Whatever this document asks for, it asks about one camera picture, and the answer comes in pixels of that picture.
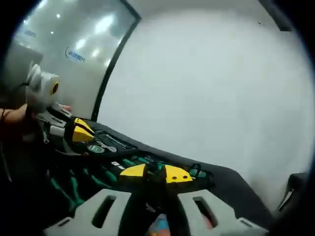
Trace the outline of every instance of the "white label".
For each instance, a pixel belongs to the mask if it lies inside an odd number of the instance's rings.
[[[123,166],[121,166],[121,165],[120,165],[118,162],[116,162],[116,161],[113,161],[112,164],[113,164],[114,166],[117,166],[118,168],[120,168],[120,169],[122,169],[122,170],[125,169]]]

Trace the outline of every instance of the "white wall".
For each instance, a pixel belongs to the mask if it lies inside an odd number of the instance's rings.
[[[107,85],[98,122],[238,171],[275,209],[314,141],[312,74],[297,39],[205,9],[143,20]]]

